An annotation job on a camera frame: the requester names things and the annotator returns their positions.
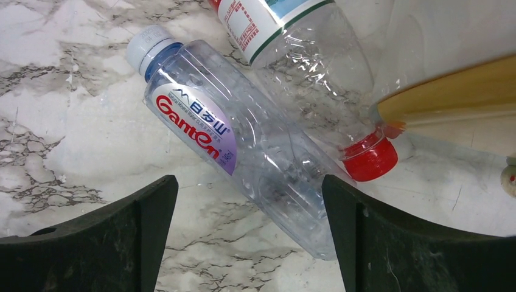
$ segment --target green stripe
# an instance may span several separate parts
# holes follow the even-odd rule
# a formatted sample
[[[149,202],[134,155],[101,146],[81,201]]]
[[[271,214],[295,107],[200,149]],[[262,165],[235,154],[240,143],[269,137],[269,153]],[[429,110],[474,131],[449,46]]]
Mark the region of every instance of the green stripe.
[[[280,29],[278,29],[275,33],[273,33],[272,36],[270,36],[259,48],[258,50],[256,50],[256,52],[253,54],[253,56],[251,57],[251,60],[249,61],[249,64],[252,64],[254,62],[254,59],[256,59],[256,57],[258,57],[258,55],[265,49],[265,47],[267,47],[278,35],[280,35],[285,29],[289,28],[292,24],[296,23],[298,20],[300,20],[301,18],[305,17],[308,13],[316,10],[317,8],[321,7],[321,6],[324,6],[326,4],[330,4],[330,3],[334,3],[335,0],[325,0],[323,2],[319,2],[317,4],[315,4],[314,6],[308,8],[307,10],[303,11],[301,14],[299,14],[298,16],[292,18],[291,21],[287,22],[283,27],[281,27]]]

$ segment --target bottle cap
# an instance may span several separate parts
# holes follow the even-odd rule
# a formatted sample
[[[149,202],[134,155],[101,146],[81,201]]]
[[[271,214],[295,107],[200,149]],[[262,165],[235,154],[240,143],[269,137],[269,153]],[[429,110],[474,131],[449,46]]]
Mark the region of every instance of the bottle cap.
[[[162,26],[148,26],[129,42],[125,59],[136,72],[145,76],[154,57],[175,42],[174,37]]]
[[[380,129],[343,152],[342,162],[347,172],[359,182],[379,178],[398,163],[396,149]]]

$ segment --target empty bottle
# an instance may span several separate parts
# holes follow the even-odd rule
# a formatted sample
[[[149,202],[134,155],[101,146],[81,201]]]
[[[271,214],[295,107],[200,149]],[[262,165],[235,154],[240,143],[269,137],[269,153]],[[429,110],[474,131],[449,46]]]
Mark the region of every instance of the empty bottle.
[[[130,41],[127,61],[171,131],[312,256],[336,258],[321,185],[328,173],[354,182],[274,103],[206,42],[160,26]]]
[[[209,0],[271,98],[307,134],[337,149],[348,173],[370,181],[397,163],[367,120],[369,65],[333,0]]]

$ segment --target marble tabletop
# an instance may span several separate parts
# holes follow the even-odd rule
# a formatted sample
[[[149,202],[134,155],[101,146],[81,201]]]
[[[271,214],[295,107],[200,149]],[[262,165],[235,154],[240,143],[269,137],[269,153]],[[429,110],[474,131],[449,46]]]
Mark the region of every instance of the marble tabletop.
[[[392,0],[337,2],[374,70]],[[343,291],[337,262],[311,258],[145,107],[125,47],[156,23],[184,42],[208,41],[253,78],[205,0],[0,3],[0,237],[173,174],[180,192],[156,291]],[[362,190],[447,226],[516,233],[504,157],[417,136],[396,143],[400,164]]]

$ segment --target purple and white label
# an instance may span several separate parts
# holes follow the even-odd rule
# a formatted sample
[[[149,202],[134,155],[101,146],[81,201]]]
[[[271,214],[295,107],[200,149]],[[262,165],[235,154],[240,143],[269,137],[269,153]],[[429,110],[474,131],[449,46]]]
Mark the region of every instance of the purple and white label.
[[[156,88],[152,99],[172,122],[174,132],[186,134],[225,172],[233,174],[237,142],[228,118],[213,100],[197,89],[171,83]]]

